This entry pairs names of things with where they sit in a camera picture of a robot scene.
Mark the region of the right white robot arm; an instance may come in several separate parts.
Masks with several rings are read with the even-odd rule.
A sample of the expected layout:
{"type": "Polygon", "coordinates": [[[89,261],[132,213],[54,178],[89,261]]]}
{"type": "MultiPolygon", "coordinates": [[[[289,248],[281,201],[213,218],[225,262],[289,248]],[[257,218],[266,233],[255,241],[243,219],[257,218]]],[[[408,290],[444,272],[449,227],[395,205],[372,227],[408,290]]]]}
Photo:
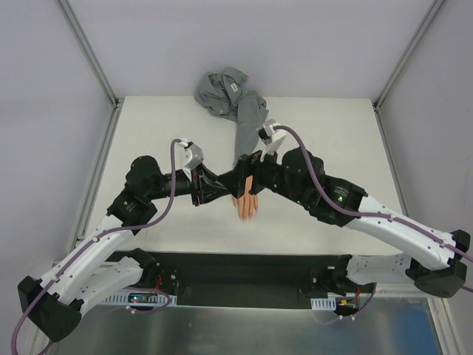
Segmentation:
{"type": "Polygon", "coordinates": [[[269,189],[321,223],[368,234],[399,250],[384,256],[344,255],[332,273],[339,291],[372,283],[412,284],[426,294],[450,298],[465,285],[467,233],[436,231],[396,213],[361,187],[326,175],[323,160],[306,149],[292,149],[280,162],[261,151],[243,155],[218,177],[234,197],[245,192],[247,179],[254,194],[269,189]]]}

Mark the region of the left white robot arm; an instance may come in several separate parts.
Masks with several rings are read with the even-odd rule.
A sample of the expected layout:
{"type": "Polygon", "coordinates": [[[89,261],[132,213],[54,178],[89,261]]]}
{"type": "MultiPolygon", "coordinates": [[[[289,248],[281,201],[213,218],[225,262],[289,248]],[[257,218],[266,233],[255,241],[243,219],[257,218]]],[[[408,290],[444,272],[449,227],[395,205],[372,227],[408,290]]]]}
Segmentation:
{"type": "Polygon", "coordinates": [[[182,169],[173,168],[168,174],[152,156],[136,158],[123,190],[84,241],[40,278],[27,276],[18,284],[22,318],[50,342],[60,342],[88,311],[116,291],[153,288],[157,261],[140,248],[127,252],[111,269],[101,273],[97,269],[139,231],[163,220],[175,197],[190,195],[198,206],[230,192],[201,158],[191,157],[182,169]]]}

